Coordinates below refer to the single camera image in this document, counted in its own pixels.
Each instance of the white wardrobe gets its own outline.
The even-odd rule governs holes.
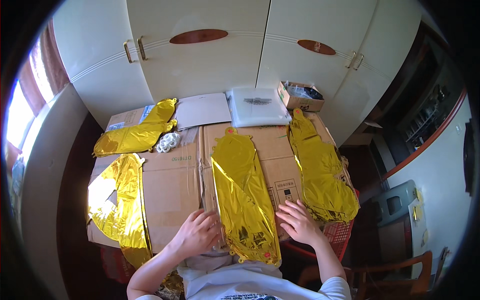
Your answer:
[[[320,116],[340,146],[400,69],[420,17],[415,0],[67,0],[53,24],[70,80],[102,127],[166,97],[290,80],[324,95]],[[199,29],[228,35],[170,42]]]

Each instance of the wooden oval trim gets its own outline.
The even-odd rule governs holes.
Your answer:
[[[194,44],[201,42],[213,41],[226,37],[228,32],[220,29],[198,29],[187,31],[176,35],[170,39],[172,44]]]
[[[331,47],[325,44],[322,44],[320,42],[311,41],[309,39],[300,39],[297,41],[297,44],[299,44],[300,46],[304,47],[307,50],[310,50],[316,53],[321,53],[326,55],[336,54],[335,50],[333,50]]]
[[[395,168],[391,169],[390,171],[386,172],[385,175],[382,177],[382,180],[385,181],[387,180],[390,176],[393,174],[397,173],[398,171],[401,170],[404,166],[408,165],[412,160],[417,158],[425,149],[427,149],[428,146],[430,146],[436,139],[437,137],[444,132],[445,128],[450,124],[450,122],[453,120],[454,116],[458,111],[460,110],[460,107],[463,104],[463,100],[465,100],[465,96],[467,95],[467,89],[464,87],[462,90],[462,93],[460,94],[460,97],[458,98],[455,106],[453,107],[452,111],[450,114],[447,116],[445,121],[440,125],[440,127],[432,134],[431,137],[426,140],[422,146],[420,146],[415,152],[410,154],[409,157],[407,157],[404,161],[402,161],[398,166]]]

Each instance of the white cardboard sheet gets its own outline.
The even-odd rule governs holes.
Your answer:
[[[205,94],[179,99],[175,118],[177,128],[230,122],[230,110],[224,93]]]

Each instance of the cardboard box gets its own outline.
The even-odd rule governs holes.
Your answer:
[[[357,129],[347,138],[343,145],[370,145],[375,132],[382,127],[374,121],[365,120]]]
[[[317,133],[324,143],[335,145],[328,129],[316,113],[306,113],[306,116],[312,121]],[[210,156],[212,147],[216,145],[215,138],[225,135],[225,129],[230,126],[229,123],[213,124],[200,128],[200,157],[202,168],[202,186],[201,193],[204,201],[204,207],[207,210],[217,210],[216,193],[213,181],[212,164]],[[264,127],[245,127],[237,128],[239,134],[252,135],[252,142],[258,153],[260,165],[265,177],[265,183],[270,195],[270,200],[275,211],[279,204],[284,204],[288,200],[302,200],[300,173],[297,162],[293,156],[290,143],[287,138],[287,129],[285,126],[264,126]],[[348,174],[346,164],[341,173],[336,174],[337,179],[346,182],[353,189],[353,185]],[[288,234],[278,226],[279,240],[289,238]]]
[[[144,108],[115,115],[108,126],[125,122],[124,126],[133,126],[140,120]],[[127,116],[132,121],[126,122]],[[311,119],[323,142],[334,144],[332,136],[316,113],[306,113]],[[175,236],[188,215],[203,206],[207,211],[217,210],[210,156],[215,138],[225,135],[230,123],[218,123],[200,126],[196,141],[184,147],[173,148],[168,153],[139,153],[145,158],[143,164],[143,182],[145,211],[152,248],[160,252]],[[258,151],[258,157],[264,173],[270,200],[275,211],[286,199],[301,197],[301,182],[297,163],[287,138],[286,126],[259,126],[238,128],[239,134],[251,134],[252,142]],[[119,155],[98,157],[90,181],[93,181]],[[353,187],[346,168],[335,175],[350,187]],[[277,226],[280,240],[289,236]],[[93,223],[87,225],[89,241],[119,247],[118,242],[106,237]],[[225,242],[220,242],[216,251],[228,251]]]
[[[119,120],[125,127],[138,124],[144,108],[115,115],[111,124]],[[145,158],[143,164],[144,201],[148,233],[154,253],[160,252],[175,236],[188,215],[201,206],[198,173],[198,143],[177,147],[168,153],[139,153]],[[120,155],[97,157],[90,178],[92,182]],[[105,236],[90,222],[87,225],[88,240],[112,247],[119,247],[117,241]]]
[[[280,99],[283,101],[283,104],[288,109],[300,108],[303,111],[313,111],[319,112],[324,105],[324,100],[317,100],[311,98],[302,98],[302,97],[294,97],[288,94],[287,89],[284,87],[285,81],[281,81],[278,84],[278,95]],[[318,89],[310,84],[299,84],[296,82],[289,82],[288,85],[298,85],[299,87],[311,87],[318,92]]]
[[[148,113],[155,105],[148,105],[144,108],[138,108],[123,112],[121,114],[113,115],[108,121],[105,131],[120,129],[123,127],[130,127],[142,123]]]

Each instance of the finger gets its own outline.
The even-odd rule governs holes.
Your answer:
[[[294,208],[296,211],[298,211],[300,214],[302,214],[303,216],[305,216],[305,211],[300,207],[298,206],[297,204],[293,203],[293,202],[290,202],[290,201],[285,201],[285,204]]]
[[[216,223],[208,229],[208,234],[217,234],[222,231],[222,224],[220,222]]]
[[[294,227],[298,225],[298,219],[292,217],[291,215],[287,215],[281,212],[276,212],[275,214],[277,217],[279,217],[280,219],[284,220],[285,222],[289,223]]]
[[[195,224],[200,225],[203,221],[205,221],[208,216],[214,215],[215,211],[209,211],[209,212],[203,212],[201,213],[196,219],[195,219]]]
[[[210,228],[213,224],[220,221],[220,218],[217,214],[209,215],[205,220],[200,224],[201,227]]]
[[[289,213],[291,216],[297,218],[297,219],[300,219],[301,217],[303,217],[304,215],[297,209],[297,208],[294,208],[294,207],[290,207],[290,206],[286,206],[286,205],[279,205],[278,208],[280,208],[281,210],[283,210],[284,212],[287,212]]]
[[[310,213],[308,212],[308,209],[307,207],[305,206],[305,203],[303,203],[302,201],[300,201],[299,199],[297,199],[297,204],[299,205],[299,208],[300,210],[302,210],[306,216],[312,216],[310,215]]]
[[[300,201],[300,199],[297,199],[297,204],[301,207],[301,208],[304,208],[305,210],[307,210],[307,207],[305,206],[305,204]]]
[[[217,233],[212,241],[210,242],[210,244],[208,245],[208,250],[212,249],[213,246],[215,246],[220,240],[222,239],[222,234],[221,233]]]
[[[290,235],[291,237],[293,237],[295,234],[297,234],[297,232],[295,231],[295,229],[287,224],[287,223],[282,223],[280,224],[281,228],[283,228],[287,233],[288,235]]]
[[[203,213],[205,210],[203,208],[197,210],[197,211],[194,211],[193,213],[191,213],[188,218],[187,218],[187,221],[193,221],[195,220],[201,213]]]

